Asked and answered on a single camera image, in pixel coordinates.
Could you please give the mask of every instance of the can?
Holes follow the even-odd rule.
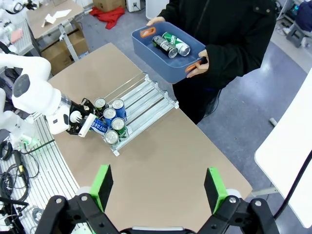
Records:
[[[104,112],[105,109],[107,109],[108,103],[106,102],[105,98],[99,97],[95,100],[94,106],[97,110]]]
[[[107,130],[108,130],[108,127],[106,124],[104,124],[101,120],[99,120],[98,118],[96,118],[91,127],[90,127],[90,130],[94,131],[94,132],[97,132],[97,133],[100,133],[101,135],[105,135]]]
[[[165,32],[162,37],[174,45],[181,56],[187,56],[190,53],[190,46],[181,39],[177,38],[175,35]]]
[[[161,36],[153,37],[153,45],[164,52],[170,59],[173,59],[178,53],[177,48]]]
[[[104,139],[105,139],[105,142],[112,147],[116,147],[119,144],[118,133],[115,132],[114,130],[109,130],[106,133]]]
[[[112,121],[117,118],[116,116],[116,110],[114,108],[107,108],[104,113],[104,120],[106,122],[106,125],[108,129],[112,128]]]
[[[119,140],[125,140],[129,134],[128,129],[122,118],[115,118],[112,122],[112,128],[118,133]]]
[[[112,107],[116,110],[116,115],[118,118],[122,118],[125,122],[127,121],[127,113],[123,100],[116,99],[112,103]]]

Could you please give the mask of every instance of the can rack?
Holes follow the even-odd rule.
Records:
[[[105,97],[111,107],[112,102],[120,98],[124,101],[129,136],[111,150],[119,156],[119,150],[155,123],[173,108],[178,108],[178,102],[172,100],[167,91],[158,87],[158,83],[150,80],[147,73],[141,73],[132,78]]]

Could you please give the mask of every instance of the brown table surface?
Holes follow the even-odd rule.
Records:
[[[140,73],[110,43],[58,73],[51,84],[75,102],[94,101]],[[55,139],[81,187],[92,185],[100,165],[111,164],[114,185],[106,213],[119,230],[183,226],[198,231],[211,215],[204,189],[208,167],[217,167],[226,187],[243,197],[252,190],[180,109],[172,109],[133,139],[119,157],[95,133],[80,138],[64,132]]]
[[[57,18],[54,24],[46,23],[45,26],[42,27],[44,19],[48,14],[53,16],[56,11],[69,9],[71,9],[71,12],[67,16]],[[57,6],[54,6],[53,2],[50,2],[48,5],[43,5],[37,10],[27,11],[28,24],[34,34],[35,39],[38,39],[45,35],[50,29],[57,27],[63,21],[73,18],[81,12],[83,12],[83,8],[72,0],[67,0]]]

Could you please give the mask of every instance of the silver can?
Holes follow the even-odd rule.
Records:
[[[116,115],[118,118],[122,118],[123,120],[127,121],[126,107],[123,100],[114,100],[112,103],[112,107],[116,110]]]
[[[182,41],[180,38],[177,38],[175,35],[165,32],[162,37],[170,42],[172,45],[174,45],[178,49],[178,53],[181,56],[187,56],[190,53],[190,46]]]
[[[112,122],[112,128],[118,133],[119,140],[125,140],[129,134],[125,121],[122,118],[115,118]]]
[[[104,111],[103,116],[108,129],[112,128],[112,121],[117,118],[116,110],[114,108],[107,108]]]
[[[105,142],[112,147],[116,147],[119,144],[118,133],[115,132],[114,130],[109,130],[105,134]]]
[[[178,53],[178,49],[161,36],[153,37],[153,45],[165,53],[170,59],[173,59]]]
[[[107,109],[108,103],[106,102],[105,98],[103,97],[99,97],[95,100],[94,102],[94,106],[98,109],[98,110],[102,110],[102,109]]]

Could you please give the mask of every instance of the person's left hand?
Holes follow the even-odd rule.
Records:
[[[207,59],[207,63],[206,64],[202,64],[199,65],[198,63],[196,63],[196,67],[194,70],[192,70],[189,74],[187,74],[186,78],[191,78],[193,76],[205,73],[208,71],[209,69],[209,58],[208,58],[208,53],[207,50],[203,50],[202,52],[199,52],[198,54],[199,57],[206,57]]]

